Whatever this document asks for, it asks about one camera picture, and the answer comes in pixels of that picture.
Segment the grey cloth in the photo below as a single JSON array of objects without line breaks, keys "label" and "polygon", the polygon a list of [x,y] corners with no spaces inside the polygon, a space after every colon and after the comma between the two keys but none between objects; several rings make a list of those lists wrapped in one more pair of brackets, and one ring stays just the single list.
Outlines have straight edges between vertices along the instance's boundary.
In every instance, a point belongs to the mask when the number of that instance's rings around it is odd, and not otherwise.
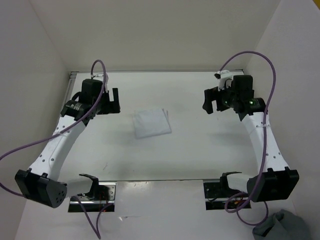
[{"label": "grey cloth", "polygon": [[252,230],[255,240],[311,240],[305,221],[287,210],[280,210]]}]

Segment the base mounting plate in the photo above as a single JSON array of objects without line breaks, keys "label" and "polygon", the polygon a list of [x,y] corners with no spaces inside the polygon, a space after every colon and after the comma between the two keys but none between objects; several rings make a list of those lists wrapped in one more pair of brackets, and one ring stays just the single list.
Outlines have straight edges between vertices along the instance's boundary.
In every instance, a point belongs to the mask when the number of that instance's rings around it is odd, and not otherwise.
[{"label": "base mounting plate", "polygon": [[[205,207],[207,211],[210,210],[224,210],[226,201],[235,194],[238,194],[239,190],[222,187],[220,180],[205,179],[203,180],[203,190],[205,198]],[[233,198],[227,205],[228,210],[234,210],[241,204],[243,204],[248,198],[247,194],[240,195]]]},{"label": "base mounting plate", "polygon": [[88,213],[98,213],[105,206],[108,207],[104,212],[114,212],[116,187],[116,182],[100,181],[93,196],[87,197],[87,194],[82,193],[77,197]]}]

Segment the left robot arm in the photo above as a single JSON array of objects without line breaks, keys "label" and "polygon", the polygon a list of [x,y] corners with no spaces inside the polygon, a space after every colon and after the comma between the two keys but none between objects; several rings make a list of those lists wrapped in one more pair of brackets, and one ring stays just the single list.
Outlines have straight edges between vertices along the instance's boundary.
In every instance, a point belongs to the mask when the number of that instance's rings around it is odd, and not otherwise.
[{"label": "left robot arm", "polygon": [[121,111],[119,90],[109,91],[97,79],[85,79],[81,91],[67,101],[52,139],[28,170],[19,170],[14,179],[24,198],[49,206],[59,207],[64,199],[85,196],[94,200],[99,196],[99,179],[82,173],[80,179],[60,182],[62,166],[76,139],[96,115],[118,114]]}]

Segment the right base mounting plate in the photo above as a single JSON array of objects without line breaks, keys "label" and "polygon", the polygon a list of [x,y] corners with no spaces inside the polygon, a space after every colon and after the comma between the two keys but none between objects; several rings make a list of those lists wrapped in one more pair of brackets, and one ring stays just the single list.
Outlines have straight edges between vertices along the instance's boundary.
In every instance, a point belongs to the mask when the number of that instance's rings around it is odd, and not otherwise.
[{"label": "right base mounting plate", "polygon": [[[207,211],[210,210],[224,210],[226,201],[235,194],[238,194],[239,190],[222,187],[220,180],[205,179],[203,180],[203,190],[205,198],[205,207]],[[240,195],[233,198],[227,205],[228,210],[234,210],[241,204],[243,204],[248,198],[247,194]]]}]

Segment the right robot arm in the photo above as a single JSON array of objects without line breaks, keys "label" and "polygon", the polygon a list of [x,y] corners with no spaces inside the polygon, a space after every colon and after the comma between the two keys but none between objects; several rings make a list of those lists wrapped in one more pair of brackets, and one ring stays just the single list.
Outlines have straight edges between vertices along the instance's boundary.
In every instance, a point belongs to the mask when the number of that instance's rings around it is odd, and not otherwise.
[{"label": "right robot arm", "polygon": [[204,91],[202,108],[208,113],[216,110],[234,110],[244,125],[258,165],[258,174],[250,176],[241,172],[223,173],[220,193],[229,197],[236,191],[247,194],[253,202],[286,200],[297,185],[300,176],[290,169],[283,158],[271,129],[265,101],[254,96],[253,77],[233,74],[227,70],[214,75],[218,86]]}]

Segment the white skirt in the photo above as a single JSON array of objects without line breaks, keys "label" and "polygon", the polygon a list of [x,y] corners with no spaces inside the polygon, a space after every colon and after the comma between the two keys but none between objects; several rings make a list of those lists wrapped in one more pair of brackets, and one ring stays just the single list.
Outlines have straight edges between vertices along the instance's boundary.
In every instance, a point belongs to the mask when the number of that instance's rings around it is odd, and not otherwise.
[{"label": "white skirt", "polygon": [[132,121],[136,139],[172,133],[168,111],[163,108],[135,111]]}]

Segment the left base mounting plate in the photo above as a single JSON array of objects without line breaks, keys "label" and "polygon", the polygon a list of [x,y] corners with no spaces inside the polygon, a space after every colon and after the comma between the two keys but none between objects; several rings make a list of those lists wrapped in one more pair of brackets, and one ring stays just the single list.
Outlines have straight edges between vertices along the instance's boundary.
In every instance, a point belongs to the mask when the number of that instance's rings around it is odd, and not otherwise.
[{"label": "left base mounting plate", "polygon": [[93,196],[87,197],[87,194],[82,193],[77,197],[88,213],[98,213],[105,206],[108,207],[104,212],[114,212],[116,187],[116,182],[100,181]]}]

